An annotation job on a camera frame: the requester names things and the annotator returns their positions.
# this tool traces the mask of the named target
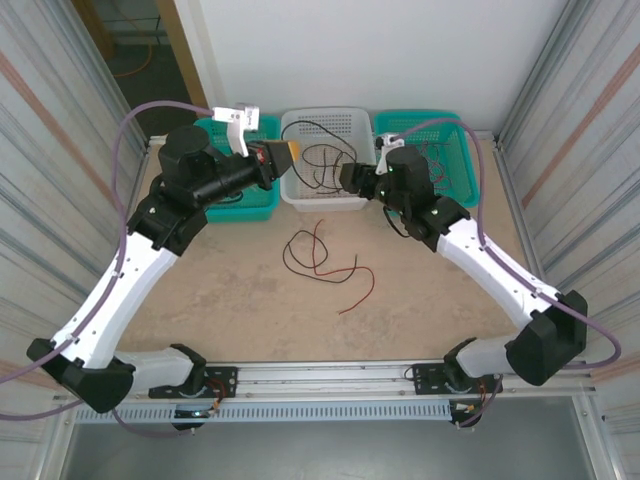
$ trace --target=black and red wire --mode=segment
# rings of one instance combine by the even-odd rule
[[[305,278],[310,278],[312,280],[316,280],[319,282],[325,282],[325,283],[333,283],[333,284],[340,284],[340,283],[344,283],[347,280],[349,280],[353,274],[357,271],[357,270],[366,270],[371,274],[371,288],[369,289],[369,291],[360,299],[358,300],[356,303],[354,303],[351,307],[346,308],[344,310],[340,310],[338,312],[338,315],[342,315],[343,313],[347,313],[350,312],[351,310],[353,310],[354,308],[356,308],[358,305],[360,305],[362,302],[364,302],[369,295],[371,295],[371,292],[373,292],[373,289],[376,286],[376,277],[375,274],[373,273],[373,270],[371,270],[369,267],[366,266],[361,266],[358,265],[358,256],[355,256],[354,262],[353,262],[353,267],[346,267],[346,268],[338,268],[336,270],[330,270],[328,272],[320,272],[318,270],[318,268],[320,266],[322,266],[327,259],[329,258],[329,250],[327,249],[327,246],[325,245],[325,243],[322,241],[321,238],[318,237],[317,233],[318,233],[318,226],[322,223],[322,219],[318,221],[318,223],[316,223],[316,226],[313,229],[313,232],[310,232],[308,230],[298,230],[293,237],[291,237],[291,239],[289,239],[289,241],[286,243],[286,245],[284,246],[284,249],[282,250],[282,263],[284,263],[284,266],[287,267],[287,269],[292,272],[295,273],[296,275],[299,275],[301,277],[305,277]],[[311,238],[313,239],[313,243],[311,246],[311,265],[305,264],[304,262],[302,262],[294,253],[293,253],[293,248],[291,247],[291,244],[301,235],[307,235],[307,236],[311,236]],[[316,258],[316,245],[319,244],[322,249],[324,250],[324,258],[322,258],[322,260],[318,260]],[[304,273],[304,272],[300,272],[296,269],[294,269],[289,262],[287,261],[287,253],[289,254],[289,256],[293,259],[294,262],[296,262],[296,264],[299,267],[302,267],[304,269],[307,270],[311,270],[312,273]],[[325,278],[325,277],[331,277],[332,275],[335,275],[337,273],[345,273],[345,272],[349,272],[346,276],[344,276],[343,278],[340,279],[333,279],[333,278]]]
[[[207,381],[205,383],[209,388],[211,388],[211,391],[214,395],[216,394],[216,386],[218,387],[219,395],[216,398],[216,401],[213,403],[213,410],[216,410],[220,406],[222,400],[227,397],[227,387],[224,386],[224,382],[218,380],[217,378],[209,377],[207,378]]]
[[[429,142],[427,140],[417,146],[420,155],[427,159],[431,183],[433,183],[433,188],[436,192],[449,190],[452,187],[451,179],[447,175],[444,165],[440,163],[440,150],[438,147],[446,145],[448,144]]]

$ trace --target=perforated metal strip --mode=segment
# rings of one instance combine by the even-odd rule
[[[176,419],[176,405],[125,405],[118,413],[127,423],[188,422],[313,422],[342,420],[451,420],[447,400],[227,403],[211,418]],[[78,424],[115,423],[111,413],[98,414],[82,407]]]

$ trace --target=wooden tabletop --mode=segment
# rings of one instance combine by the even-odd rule
[[[489,141],[487,234],[521,264],[524,257]],[[151,157],[141,192],[159,172]],[[322,271],[359,265],[340,285],[289,272],[282,250],[299,229],[313,230],[330,256]],[[311,241],[296,252],[310,263]],[[357,212],[299,213],[281,202],[263,223],[210,224],[147,297],[119,345],[155,350],[184,343],[215,361],[338,361],[438,358],[471,336],[515,331],[479,285],[425,245],[398,237],[380,205]]]

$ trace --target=metal frame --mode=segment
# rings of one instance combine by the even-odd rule
[[[531,272],[544,280],[544,274],[535,256],[535,250],[528,235],[522,211],[519,208],[520,203],[513,189],[502,153],[497,148],[494,148],[493,153]],[[330,405],[335,402],[340,402],[342,405],[347,402],[353,405],[414,406],[422,402],[427,405],[430,402],[461,398],[456,395],[416,396],[413,384],[404,378],[404,373],[414,363],[429,362],[441,363],[441,360],[226,364],[236,366],[239,370],[236,397],[226,399],[223,406],[227,404],[229,409],[269,408],[276,405]],[[582,432],[597,480],[625,479],[620,458],[612,439],[600,421],[600,413],[596,404],[597,392],[589,374],[573,371],[560,372],[550,379],[544,387],[533,387],[515,375],[506,375],[503,386],[504,392],[500,394],[500,398],[572,397],[576,421]],[[57,400],[59,402],[65,401],[66,397],[58,397]],[[144,408],[163,411],[167,410],[167,407],[175,408],[178,405],[181,408],[204,407],[203,401],[198,399],[185,398],[177,403],[175,400],[152,400],[146,395],[135,395],[128,398],[122,408],[124,410]],[[41,475],[36,478],[53,479],[59,477],[76,419],[80,418],[79,423],[88,423],[82,419],[83,414],[78,413],[79,411],[82,412],[78,409],[65,412],[52,420],[54,423],[51,427],[49,448],[45,452],[41,468],[39,468]],[[113,421],[110,418],[103,420],[104,422],[99,423]],[[135,418],[130,418],[129,421],[137,422]],[[169,421],[161,419],[154,423]],[[149,420],[141,418],[137,423],[149,423]]]
[[[553,27],[542,52],[531,69],[525,84],[518,94],[515,103],[507,115],[500,131],[500,146],[507,148],[514,135],[522,127],[522,122],[534,104],[546,79],[551,78],[558,65],[563,63],[576,26],[581,19],[595,8],[595,0],[567,0],[560,18]]]
[[[546,281],[540,260],[536,255],[531,240],[531,235],[527,229],[522,206],[516,195],[513,180],[504,160],[504,155],[504,147],[501,145],[500,148],[498,148],[498,146],[494,145],[493,157],[500,172],[502,184],[507,195],[507,201],[511,209],[511,215],[516,225],[525,258],[527,259],[531,272],[543,281]],[[604,422],[601,420],[602,415],[599,413],[599,407],[596,401],[596,389],[591,382],[589,382],[589,385],[594,389],[595,395],[587,396],[577,393],[572,397],[578,425],[580,426],[596,479],[625,480],[626,475],[622,469],[620,456],[613,444],[611,434],[607,431]]]
[[[166,422],[194,423],[267,423],[325,422],[354,420],[441,420],[451,421],[447,400],[353,402],[223,402],[215,412],[211,404],[128,404],[118,408],[127,423],[157,424]],[[90,408],[78,410],[77,424],[113,424],[111,412],[99,414]]]

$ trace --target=white plastic basket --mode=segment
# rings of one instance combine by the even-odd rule
[[[373,133],[369,115],[366,111],[359,108],[306,108],[302,110],[292,110],[285,113],[282,117],[282,131],[285,130],[287,125],[296,120],[309,120],[322,125],[355,148],[357,156],[354,156],[357,158],[358,163],[376,164]],[[349,147],[340,140],[308,123],[291,125],[286,129],[284,139],[297,141],[300,144],[301,156],[307,147],[317,144],[333,145],[345,152],[350,152]],[[339,152],[337,150],[330,147],[327,149],[317,147],[308,150],[305,158],[308,162],[316,165],[323,165],[325,159],[328,164],[333,165],[338,154]],[[317,181],[313,179],[314,173],[316,174],[316,179],[318,179],[324,171],[328,177],[332,178],[325,178],[325,182],[323,183],[333,186],[335,179],[336,186],[340,187],[339,178],[341,165],[352,161],[353,160],[347,155],[343,155],[338,160],[335,175],[332,173],[332,169],[324,170],[322,167],[317,168],[311,166],[302,160],[302,158],[298,158],[295,163],[295,168],[300,177],[312,186],[317,184]],[[356,195],[350,195],[344,191],[338,193],[331,188],[325,187],[312,189],[300,181],[293,168],[289,169],[280,180],[280,196],[285,202],[292,204],[295,209],[300,212],[360,210],[367,203],[366,199],[359,198]]]

